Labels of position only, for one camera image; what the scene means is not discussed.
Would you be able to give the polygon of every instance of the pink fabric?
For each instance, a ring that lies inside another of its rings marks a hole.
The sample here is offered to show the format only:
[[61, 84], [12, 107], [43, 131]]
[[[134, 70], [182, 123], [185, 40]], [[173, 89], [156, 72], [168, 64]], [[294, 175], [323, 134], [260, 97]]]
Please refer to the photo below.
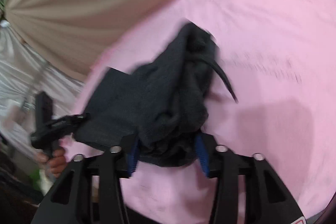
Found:
[[[235, 104], [215, 76], [204, 131], [241, 155], [263, 153], [306, 217], [336, 191], [336, 0], [174, 0], [128, 32], [93, 68], [81, 113], [108, 67], [131, 72], [152, 61], [190, 20], [213, 34]], [[68, 157], [98, 153], [68, 142]], [[128, 206], [161, 223], [207, 223], [214, 180], [199, 163], [160, 168], [140, 162], [122, 181]]]

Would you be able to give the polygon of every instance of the pink sheet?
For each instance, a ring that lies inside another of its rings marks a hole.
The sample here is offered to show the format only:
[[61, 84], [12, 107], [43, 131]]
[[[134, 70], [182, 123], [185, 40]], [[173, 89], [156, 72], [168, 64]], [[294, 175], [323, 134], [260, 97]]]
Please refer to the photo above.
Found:
[[[102, 55], [74, 113], [108, 67], [131, 72], [152, 61], [186, 20], [215, 37], [239, 100], [215, 76], [204, 131], [241, 155], [263, 153], [304, 215], [320, 212], [336, 191], [336, 0], [174, 0]], [[69, 158], [100, 153], [64, 146]], [[214, 184], [197, 161], [180, 168], [140, 162], [122, 188], [128, 206], [158, 222], [207, 223]]]

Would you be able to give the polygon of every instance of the crumpled pink fabric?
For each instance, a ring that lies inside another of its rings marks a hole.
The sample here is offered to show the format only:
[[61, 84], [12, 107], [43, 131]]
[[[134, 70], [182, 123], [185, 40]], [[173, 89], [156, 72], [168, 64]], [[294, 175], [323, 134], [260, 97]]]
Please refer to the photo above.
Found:
[[[152, 61], [186, 20], [213, 34], [239, 100], [215, 76], [204, 131], [238, 154], [263, 153], [304, 215], [320, 212], [336, 191], [336, 0], [174, 0], [105, 51], [74, 113], [108, 67], [131, 72]], [[69, 159], [101, 153], [64, 146]], [[179, 168], [140, 162], [122, 181], [128, 206], [166, 224], [207, 223], [214, 186], [198, 161]]]

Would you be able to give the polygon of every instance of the human hand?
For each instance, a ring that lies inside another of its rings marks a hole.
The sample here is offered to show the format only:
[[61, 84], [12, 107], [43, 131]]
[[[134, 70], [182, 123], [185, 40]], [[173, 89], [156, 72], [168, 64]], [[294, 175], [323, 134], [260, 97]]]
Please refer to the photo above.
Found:
[[54, 157], [52, 159], [49, 159], [46, 154], [39, 152], [37, 154], [37, 160], [40, 164], [47, 165], [48, 172], [52, 173], [56, 178], [58, 178], [65, 167], [68, 165], [64, 154], [64, 148], [60, 147], [53, 152]]

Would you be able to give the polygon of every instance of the drawstring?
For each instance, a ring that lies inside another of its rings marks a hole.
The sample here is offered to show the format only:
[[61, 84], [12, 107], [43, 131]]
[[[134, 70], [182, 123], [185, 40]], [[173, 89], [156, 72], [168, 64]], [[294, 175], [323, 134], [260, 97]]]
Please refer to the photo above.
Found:
[[206, 64], [208, 64], [212, 69], [219, 75], [221, 80], [223, 81], [224, 85], [226, 86], [227, 90], [230, 92], [232, 95], [233, 99], [235, 100], [236, 103], [238, 103], [238, 99], [235, 95], [235, 92], [233, 91], [233, 88], [230, 84], [229, 79], [227, 78], [225, 72], [222, 70], [222, 68], [217, 64], [217, 62], [212, 59], [211, 57], [204, 56], [202, 54], [191, 54], [189, 52], [186, 53], [186, 60], [189, 61], [201, 61]]

